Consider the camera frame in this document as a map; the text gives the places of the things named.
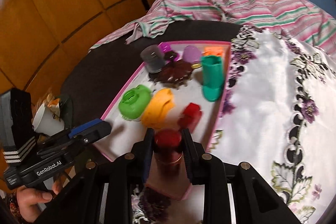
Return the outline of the person's left hand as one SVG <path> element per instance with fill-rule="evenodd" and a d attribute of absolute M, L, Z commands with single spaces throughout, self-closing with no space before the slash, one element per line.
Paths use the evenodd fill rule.
<path fill-rule="evenodd" d="M 48 203 L 63 188 L 62 179 L 58 178 L 52 185 L 52 192 L 37 190 L 34 188 L 26 188 L 21 186 L 17 189 L 17 202 L 19 212 L 22 218 L 28 223 L 33 223 L 42 213 L 39 209 L 39 203 Z"/>

